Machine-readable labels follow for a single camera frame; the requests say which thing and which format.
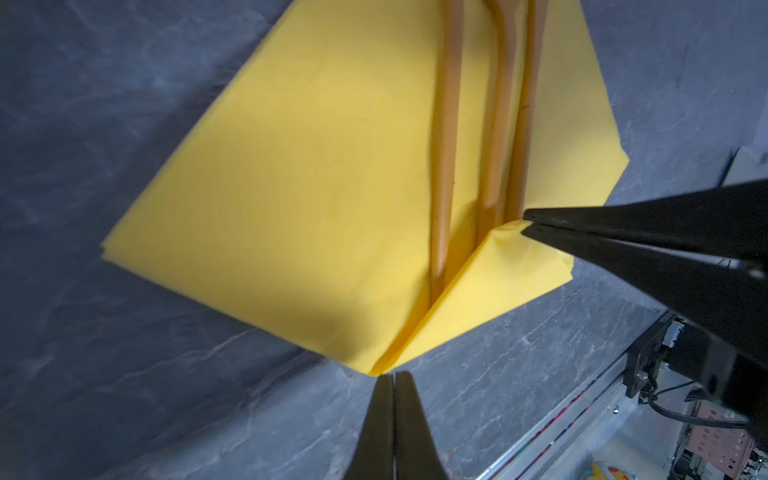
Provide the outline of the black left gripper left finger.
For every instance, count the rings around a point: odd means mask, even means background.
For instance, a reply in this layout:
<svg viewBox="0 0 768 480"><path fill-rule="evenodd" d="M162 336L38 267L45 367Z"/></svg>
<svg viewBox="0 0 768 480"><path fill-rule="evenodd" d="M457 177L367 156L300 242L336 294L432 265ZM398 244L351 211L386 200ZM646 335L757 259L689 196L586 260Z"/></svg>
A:
<svg viewBox="0 0 768 480"><path fill-rule="evenodd" d="M374 386L357 447L344 480L392 480L395 465L394 380L380 376Z"/></svg>

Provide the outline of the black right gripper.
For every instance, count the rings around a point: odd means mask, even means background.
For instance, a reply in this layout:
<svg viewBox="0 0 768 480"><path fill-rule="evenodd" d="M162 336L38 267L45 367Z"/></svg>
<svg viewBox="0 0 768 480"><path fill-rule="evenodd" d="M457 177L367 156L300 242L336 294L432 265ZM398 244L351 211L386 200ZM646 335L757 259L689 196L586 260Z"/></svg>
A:
<svg viewBox="0 0 768 480"><path fill-rule="evenodd" d="M767 449L767 282L612 241L765 261L765 180L618 206L527 209L523 218L535 223L524 236L612 273L711 333L664 312L672 336L664 362L744 416L756 445Z"/></svg>

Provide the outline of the orange plastic spoon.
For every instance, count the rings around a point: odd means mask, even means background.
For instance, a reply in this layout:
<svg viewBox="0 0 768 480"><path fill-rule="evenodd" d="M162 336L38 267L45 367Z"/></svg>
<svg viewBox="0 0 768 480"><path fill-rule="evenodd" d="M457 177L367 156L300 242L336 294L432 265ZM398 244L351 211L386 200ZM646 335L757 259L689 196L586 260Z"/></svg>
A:
<svg viewBox="0 0 768 480"><path fill-rule="evenodd" d="M442 40L438 52L432 128L432 195L430 216L430 301L445 287L455 178L457 129L462 74L464 3L442 1Z"/></svg>

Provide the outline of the yellow paper napkin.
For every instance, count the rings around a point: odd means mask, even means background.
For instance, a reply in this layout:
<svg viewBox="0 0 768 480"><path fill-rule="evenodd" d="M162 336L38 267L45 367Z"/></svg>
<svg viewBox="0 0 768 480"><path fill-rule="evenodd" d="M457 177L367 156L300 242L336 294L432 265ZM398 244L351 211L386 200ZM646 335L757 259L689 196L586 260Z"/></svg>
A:
<svg viewBox="0 0 768 480"><path fill-rule="evenodd" d="M103 241L103 256L378 375L572 278L517 221L475 241L495 65L465 5L449 284L428 293L435 1L296 1Z"/></svg>

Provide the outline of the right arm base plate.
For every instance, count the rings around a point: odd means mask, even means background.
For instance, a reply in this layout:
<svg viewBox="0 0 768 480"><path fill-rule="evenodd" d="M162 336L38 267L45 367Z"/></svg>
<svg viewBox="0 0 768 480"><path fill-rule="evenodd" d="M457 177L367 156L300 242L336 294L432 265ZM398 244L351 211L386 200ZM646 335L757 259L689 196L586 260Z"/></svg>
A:
<svg viewBox="0 0 768 480"><path fill-rule="evenodd" d="M628 348L622 374L627 398L635 398L646 387L658 386L658 372L669 350L664 339L676 318L674 312L665 312Z"/></svg>

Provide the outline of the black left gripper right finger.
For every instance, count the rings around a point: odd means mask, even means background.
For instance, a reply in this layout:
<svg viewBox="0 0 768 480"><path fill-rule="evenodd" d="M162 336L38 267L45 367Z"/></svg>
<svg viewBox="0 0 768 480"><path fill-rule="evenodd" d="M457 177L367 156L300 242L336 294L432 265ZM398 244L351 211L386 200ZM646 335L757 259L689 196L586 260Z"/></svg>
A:
<svg viewBox="0 0 768 480"><path fill-rule="evenodd" d="M447 479L410 372L398 372L394 385L395 478Z"/></svg>

